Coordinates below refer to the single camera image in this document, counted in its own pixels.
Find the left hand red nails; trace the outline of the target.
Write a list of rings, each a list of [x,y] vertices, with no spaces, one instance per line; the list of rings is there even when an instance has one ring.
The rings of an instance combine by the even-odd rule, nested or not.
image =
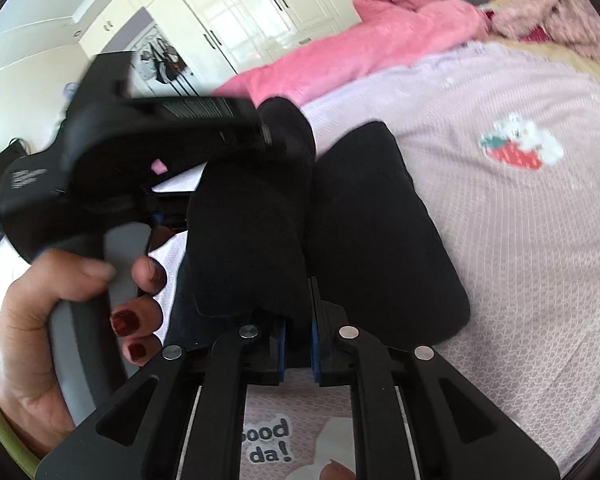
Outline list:
[[[34,260],[6,292],[0,313],[0,410],[24,445],[37,456],[53,451],[74,429],[54,371],[47,318],[61,300],[82,304],[104,292],[114,278],[110,264],[50,249]],[[131,278],[140,296],[114,308],[112,331],[129,362],[145,365],[161,350],[163,323],[155,300],[166,270],[141,256]]]

